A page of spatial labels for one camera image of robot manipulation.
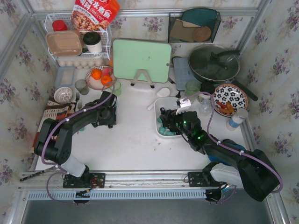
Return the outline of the white storage basket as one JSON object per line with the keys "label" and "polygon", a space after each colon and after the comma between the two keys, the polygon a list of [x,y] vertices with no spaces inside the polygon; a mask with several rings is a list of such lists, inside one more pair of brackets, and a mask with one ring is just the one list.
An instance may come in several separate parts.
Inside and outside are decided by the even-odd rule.
{"label": "white storage basket", "polygon": [[155,129],[156,129],[156,133],[158,135],[158,137],[162,138],[162,139],[167,139],[167,140],[170,140],[170,139],[177,139],[177,138],[181,138],[181,135],[182,134],[176,134],[176,135],[173,135],[173,136],[165,136],[165,135],[161,135],[158,131],[159,131],[159,128],[162,127],[162,123],[158,123],[157,122],[157,119],[159,118],[159,116],[161,115],[161,112],[160,112],[160,108],[161,107],[164,107],[166,110],[179,110],[179,106],[177,104],[177,101],[178,99],[175,98],[175,97],[165,97],[165,98],[158,98],[155,103],[154,103],[154,111],[155,111]]}

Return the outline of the round cork coaster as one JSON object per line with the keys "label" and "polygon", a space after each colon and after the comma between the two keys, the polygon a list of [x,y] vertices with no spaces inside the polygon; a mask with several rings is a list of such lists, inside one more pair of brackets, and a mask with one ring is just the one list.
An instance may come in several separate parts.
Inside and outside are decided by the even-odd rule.
{"label": "round cork coaster", "polygon": [[212,31],[209,27],[199,27],[193,31],[192,39],[196,42],[205,42],[210,38],[211,34]]}

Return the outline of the orange tangerine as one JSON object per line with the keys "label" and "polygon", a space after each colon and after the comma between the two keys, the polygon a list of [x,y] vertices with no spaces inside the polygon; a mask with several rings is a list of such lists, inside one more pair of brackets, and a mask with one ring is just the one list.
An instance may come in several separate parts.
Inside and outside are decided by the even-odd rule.
{"label": "orange tangerine", "polygon": [[103,75],[100,81],[103,86],[107,86],[110,82],[112,82],[112,78],[109,75]]}
{"label": "orange tangerine", "polygon": [[94,68],[91,71],[91,77],[95,80],[100,80],[102,76],[102,71],[100,69]]}

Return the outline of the red toy sausage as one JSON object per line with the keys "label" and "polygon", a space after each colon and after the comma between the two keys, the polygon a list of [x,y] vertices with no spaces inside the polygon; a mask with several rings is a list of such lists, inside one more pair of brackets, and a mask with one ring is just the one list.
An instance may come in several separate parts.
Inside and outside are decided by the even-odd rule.
{"label": "red toy sausage", "polygon": [[227,109],[227,106],[222,104],[220,101],[217,101],[216,104],[219,105],[222,109]]}

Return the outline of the white plastic scoop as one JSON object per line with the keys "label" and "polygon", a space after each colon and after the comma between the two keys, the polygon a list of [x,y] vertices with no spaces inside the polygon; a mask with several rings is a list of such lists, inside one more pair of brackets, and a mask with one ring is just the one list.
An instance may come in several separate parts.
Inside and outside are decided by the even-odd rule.
{"label": "white plastic scoop", "polygon": [[[156,98],[168,97],[168,96],[170,96],[170,94],[171,94],[171,90],[168,87],[163,87],[156,93]],[[155,100],[147,107],[148,111],[153,109],[154,103],[155,103]]]}

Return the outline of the grey glass cup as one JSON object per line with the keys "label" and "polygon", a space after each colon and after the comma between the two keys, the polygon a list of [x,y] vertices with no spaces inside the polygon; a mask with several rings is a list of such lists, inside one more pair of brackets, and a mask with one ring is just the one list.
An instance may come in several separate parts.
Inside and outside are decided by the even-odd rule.
{"label": "grey glass cup", "polygon": [[75,82],[75,88],[81,95],[87,95],[89,93],[89,87],[84,79],[80,79]]}

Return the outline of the black mesh organizer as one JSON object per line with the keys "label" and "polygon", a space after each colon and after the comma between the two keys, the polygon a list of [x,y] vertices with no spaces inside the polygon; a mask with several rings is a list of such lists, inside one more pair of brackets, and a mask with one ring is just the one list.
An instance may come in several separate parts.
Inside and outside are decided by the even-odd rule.
{"label": "black mesh organizer", "polygon": [[212,31],[210,38],[205,42],[213,43],[221,23],[220,12],[198,7],[186,10],[181,17],[170,18],[168,38],[170,41],[196,43],[192,39],[192,33],[196,28],[209,27]]}

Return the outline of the black frying pan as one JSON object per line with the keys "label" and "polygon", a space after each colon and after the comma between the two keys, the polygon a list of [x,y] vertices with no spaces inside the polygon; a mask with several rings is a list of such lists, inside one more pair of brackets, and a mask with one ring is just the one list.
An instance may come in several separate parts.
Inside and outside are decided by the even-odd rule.
{"label": "black frying pan", "polygon": [[193,49],[187,61],[197,80],[214,84],[231,83],[243,90],[252,100],[257,101],[257,95],[235,78],[241,69],[239,56],[239,50],[205,44]]}

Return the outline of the red snack bag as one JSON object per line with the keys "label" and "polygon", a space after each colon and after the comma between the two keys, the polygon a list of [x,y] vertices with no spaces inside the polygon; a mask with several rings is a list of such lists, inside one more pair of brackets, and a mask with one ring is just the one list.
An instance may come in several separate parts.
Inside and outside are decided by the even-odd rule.
{"label": "red snack bag", "polygon": [[120,10],[116,0],[76,0],[71,23],[79,31],[106,29]]}

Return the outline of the white round strainer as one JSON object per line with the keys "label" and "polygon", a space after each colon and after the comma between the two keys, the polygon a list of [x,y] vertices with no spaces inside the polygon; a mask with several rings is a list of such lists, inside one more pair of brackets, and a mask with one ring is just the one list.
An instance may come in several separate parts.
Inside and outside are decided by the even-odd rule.
{"label": "white round strainer", "polygon": [[70,87],[60,87],[54,93],[54,100],[59,104],[68,103],[73,96],[73,91]]}

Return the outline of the green cutting board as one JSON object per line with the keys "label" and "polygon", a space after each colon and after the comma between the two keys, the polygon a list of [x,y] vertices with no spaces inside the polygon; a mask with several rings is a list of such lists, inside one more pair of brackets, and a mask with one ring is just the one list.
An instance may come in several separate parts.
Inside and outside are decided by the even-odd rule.
{"label": "green cutting board", "polygon": [[171,45],[115,39],[113,62],[116,78],[133,80],[139,70],[145,70],[152,82],[166,83],[171,62]]}

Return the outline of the striped red placemat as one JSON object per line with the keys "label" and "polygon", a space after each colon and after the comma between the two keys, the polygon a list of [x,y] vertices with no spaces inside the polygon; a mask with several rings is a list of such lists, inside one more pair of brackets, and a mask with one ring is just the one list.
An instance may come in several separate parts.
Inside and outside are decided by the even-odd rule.
{"label": "striped red placemat", "polygon": [[76,109],[76,102],[69,102],[66,104],[59,104],[57,101],[54,100],[53,97],[49,97],[45,110],[43,112],[40,124],[38,126],[36,136],[31,148],[31,151],[34,151],[34,147],[36,146],[37,139],[42,128],[43,122],[50,118],[54,120],[61,120],[64,119],[75,112]]}

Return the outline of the orange toy food piece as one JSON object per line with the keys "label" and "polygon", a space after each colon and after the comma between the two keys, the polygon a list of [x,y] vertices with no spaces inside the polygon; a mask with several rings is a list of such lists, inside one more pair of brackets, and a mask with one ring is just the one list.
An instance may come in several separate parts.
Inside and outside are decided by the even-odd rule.
{"label": "orange toy food piece", "polygon": [[234,111],[234,108],[233,108],[233,106],[231,105],[230,102],[227,102],[227,103],[226,103],[226,106],[227,106],[227,110],[229,111],[230,114],[232,114],[232,113],[235,112],[235,111]]}

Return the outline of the plate with fruit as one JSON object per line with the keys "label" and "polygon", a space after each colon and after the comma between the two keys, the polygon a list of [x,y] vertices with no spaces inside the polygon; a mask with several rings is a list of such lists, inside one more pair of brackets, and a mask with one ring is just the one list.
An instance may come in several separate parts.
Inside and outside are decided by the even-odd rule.
{"label": "plate with fruit", "polygon": [[[110,82],[109,85],[107,85],[107,86],[103,86],[100,80],[93,79],[91,77],[91,71],[94,68],[100,69],[102,71],[102,76],[103,75],[109,75],[112,78],[112,82]],[[105,89],[109,88],[112,85],[113,82],[116,81],[116,77],[114,76],[112,67],[103,65],[103,66],[98,66],[98,67],[94,67],[94,68],[92,68],[87,73],[87,75],[85,77],[85,81],[87,82],[87,85],[90,88],[92,88],[94,90],[105,90]]]}

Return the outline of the orange tangerine right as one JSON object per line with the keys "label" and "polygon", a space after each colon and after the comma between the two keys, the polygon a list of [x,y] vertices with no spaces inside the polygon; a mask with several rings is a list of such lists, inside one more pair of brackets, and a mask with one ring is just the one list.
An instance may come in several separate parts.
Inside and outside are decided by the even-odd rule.
{"label": "orange tangerine right", "polygon": [[112,78],[109,75],[103,75],[100,81],[103,86],[107,86],[110,82],[112,82]]}

